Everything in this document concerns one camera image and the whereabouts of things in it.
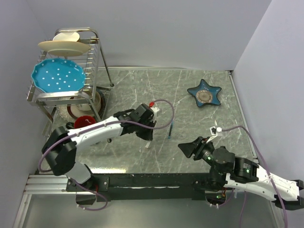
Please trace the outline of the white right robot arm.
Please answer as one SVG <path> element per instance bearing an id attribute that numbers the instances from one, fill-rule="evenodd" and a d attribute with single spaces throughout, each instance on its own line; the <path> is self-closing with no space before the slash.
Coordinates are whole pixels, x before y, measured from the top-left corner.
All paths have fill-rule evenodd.
<path id="1" fill-rule="evenodd" d="M 303 209 L 304 199 L 300 191 L 304 188 L 301 180 L 286 180 L 268 174 L 261 165 L 229 152 L 225 146 L 215 148 L 208 138 L 198 137 L 178 148 L 187 158 L 203 160 L 210 170 L 204 180 L 195 180 L 194 186 L 203 190 L 219 191 L 234 188 L 259 195 L 276 207 L 286 210 Z"/>

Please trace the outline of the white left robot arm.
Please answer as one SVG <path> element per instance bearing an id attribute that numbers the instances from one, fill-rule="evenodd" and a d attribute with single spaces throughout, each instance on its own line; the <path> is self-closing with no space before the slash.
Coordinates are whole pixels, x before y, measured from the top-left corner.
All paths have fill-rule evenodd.
<path id="1" fill-rule="evenodd" d="M 94 178 L 90 169 L 76 161 L 76 153 L 101 141 L 125 134 L 135 133 L 137 137 L 151 141 L 159 108 L 146 104 L 136 109 L 120 111 L 95 124 L 72 130 L 64 127 L 55 129 L 42 149 L 54 175 L 66 175 L 75 180 L 84 191 L 91 190 Z"/>

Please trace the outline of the blue pen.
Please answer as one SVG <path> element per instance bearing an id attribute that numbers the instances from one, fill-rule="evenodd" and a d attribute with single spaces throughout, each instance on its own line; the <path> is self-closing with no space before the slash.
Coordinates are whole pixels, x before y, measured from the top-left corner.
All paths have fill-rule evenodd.
<path id="1" fill-rule="evenodd" d="M 169 133 L 168 133 L 168 139 L 171 138 L 173 126 L 174 126 L 174 120 L 170 124 Z"/>

